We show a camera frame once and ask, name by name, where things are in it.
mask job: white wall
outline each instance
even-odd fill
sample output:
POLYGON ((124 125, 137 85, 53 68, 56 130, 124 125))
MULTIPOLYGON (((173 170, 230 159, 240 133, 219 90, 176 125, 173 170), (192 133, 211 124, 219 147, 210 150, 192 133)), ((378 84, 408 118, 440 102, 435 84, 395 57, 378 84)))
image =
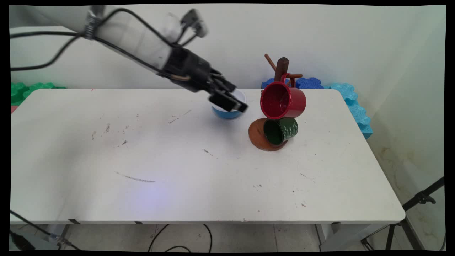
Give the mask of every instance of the white wall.
MULTIPOLYGON (((402 203, 444 176, 445 13, 434 22, 371 121, 368 143, 402 203)), ((444 187, 431 196, 435 205, 417 205, 407 216, 426 249, 438 250, 445 233, 444 187)))
MULTIPOLYGON (((372 117, 369 144, 402 202, 442 175, 445 5, 123 7, 157 28, 167 12, 182 16, 190 8, 199 9, 209 34, 188 48, 240 88, 259 88, 273 77, 264 53, 274 61, 287 57, 291 73, 319 78, 322 85, 354 85, 359 103, 372 117)), ((10 43, 11 65, 46 62, 65 40, 60 36, 16 39, 10 43)), ((49 68, 12 72, 11 81, 54 82, 70 88, 178 88, 87 40, 77 41, 49 68)), ((438 191, 435 197, 438 204, 409 212, 429 249, 440 245, 444 235, 444 193, 438 191)))
MULTIPOLYGON (((268 4, 124 5, 161 28, 167 12, 182 16, 199 9, 209 34, 188 48, 240 88, 258 88, 273 77, 263 55, 290 59, 289 71, 322 84, 349 82, 360 103, 374 114, 434 26, 439 6, 346 6, 268 4)), ((12 29, 10 32, 36 28, 12 29)), ((40 36, 10 43, 11 65, 51 58, 67 38, 40 36)), ((177 88, 136 63, 79 40, 53 66, 12 72, 13 82, 56 82, 71 88, 177 88)))

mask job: table leg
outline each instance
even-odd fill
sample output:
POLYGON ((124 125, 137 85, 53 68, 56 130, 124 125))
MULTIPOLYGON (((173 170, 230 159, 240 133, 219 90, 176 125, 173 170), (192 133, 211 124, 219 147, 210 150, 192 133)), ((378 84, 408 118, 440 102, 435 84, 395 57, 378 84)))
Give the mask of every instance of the table leg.
MULTIPOLYGON (((66 235, 66 231, 68 230, 67 226, 68 226, 67 224, 49 224, 47 225, 46 231, 51 234, 64 237, 66 235)), ((57 245, 57 241, 55 241, 54 239, 47 237, 47 240, 50 243, 57 245)))
POLYGON ((384 226, 384 224, 336 224, 339 225, 339 230, 330 235, 332 228, 331 225, 328 225, 330 228, 327 225, 322 224, 318 228, 321 251, 344 251, 384 226))

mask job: tripod stand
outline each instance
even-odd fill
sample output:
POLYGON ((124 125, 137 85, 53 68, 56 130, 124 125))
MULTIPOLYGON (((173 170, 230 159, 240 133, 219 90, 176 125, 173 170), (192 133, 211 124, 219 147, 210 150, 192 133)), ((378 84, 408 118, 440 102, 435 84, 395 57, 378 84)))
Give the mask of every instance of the tripod stand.
MULTIPOLYGON (((444 176, 442 178, 440 178, 439 180, 437 180, 436 182, 434 182, 433 184, 431 184, 425 190, 422 190, 419 193, 417 193, 409 201, 407 201, 403 205, 404 211, 406 212, 407 210, 411 209, 412 207, 416 206, 417 204, 426 204, 426 202, 431 202, 432 204, 435 204, 436 203, 435 199, 433 199, 430 195, 433 192, 435 192, 436 190, 438 190, 439 188, 441 188, 442 186, 444 186, 444 176)), ((386 250, 390 250, 390 248, 392 246, 392 239, 394 237, 395 226, 402 226, 403 227, 404 232, 406 233, 406 236, 408 237, 408 239, 409 239, 409 241, 410 241, 410 243, 411 243, 411 245, 412 245, 414 250, 423 250, 423 246, 421 245, 421 243, 419 242, 417 237, 413 234, 413 231, 412 231, 407 219, 404 219, 404 220, 402 220, 402 221, 400 221, 399 223, 396 223, 396 224, 390 224, 389 234, 387 236, 387 243, 386 243, 386 246, 385 246, 386 250)), ((367 238, 372 236, 372 235, 374 235, 377 232, 378 231, 374 232, 373 234, 371 234, 371 235, 369 235, 369 236, 367 236, 367 237, 365 237, 364 239, 361 240, 361 243, 364 246, 367 246, 367 248, 369 246, 368 250, 370 250, 370 248, 371 248, 371 250, 373 250, 373 248, 368 243, 367 238)))

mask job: blue foam puzzle mat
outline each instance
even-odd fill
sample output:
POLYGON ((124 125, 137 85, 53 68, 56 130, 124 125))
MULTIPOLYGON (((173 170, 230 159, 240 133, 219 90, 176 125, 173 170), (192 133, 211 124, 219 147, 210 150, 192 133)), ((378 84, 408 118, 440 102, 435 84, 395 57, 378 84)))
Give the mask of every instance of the blue foam puzzle mat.
POLYGON ((369 125, 371 118, 366 115, 367 111, 359 105, 359 102, 357 101, 359 96, 354 92, 354 86, 348 83, 333 83, 328 86, 328 89, 334 89, 341 93, 341 96, 343 96, 344 102, 348 105, 349 111, 359 126, 360 131, 365 139, 368 139, 373 134, 373 130, 369 125))
POLYGON ((324 89, 324 87, 321 86, 321 80, 315 77, 310 77, 308 79, 301 77, 295 81, 295 87, 299 89, 324 89))
POLYGON ((370 125, 367 125, 361 131, 362 131, 362 134, 364 135, 365 139, 368 139, 373 134, 373 130, 371 129, 370 125))
POLYGON ((371 118, 366 115, 367 111, 361 107, 357 101, 355 101, 351 106, 348 106, 348 108, 351 111, 351 114, 354 117, 354 120, 359 126, 360 130, 369 125, 371 118))
POLYGON ((329 88, 339 91, 341 93, 341 96, 343 96, 344 101, 349 106, 357 101, 357 98, 359 97, 354 92, 354 86, 348 83, 333 83, 329 86, 329 88))

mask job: mug handle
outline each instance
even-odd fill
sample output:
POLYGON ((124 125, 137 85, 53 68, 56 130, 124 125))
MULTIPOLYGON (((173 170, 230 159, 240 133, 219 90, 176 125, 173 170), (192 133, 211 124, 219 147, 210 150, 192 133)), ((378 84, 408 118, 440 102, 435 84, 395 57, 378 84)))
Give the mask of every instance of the mug handle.
MULTIPOLYGON (((284 84, 286 84, 285 82, 286 82, 286 76, 287 75, 290 75, 290 73, 285 73, 285 74, 283 74, 281 76, 281 82, 284 83, 284 84)), ((291 88, 294 88, 295 87, 295 78, 292 77, 290 79, 291 79, 291 88)))

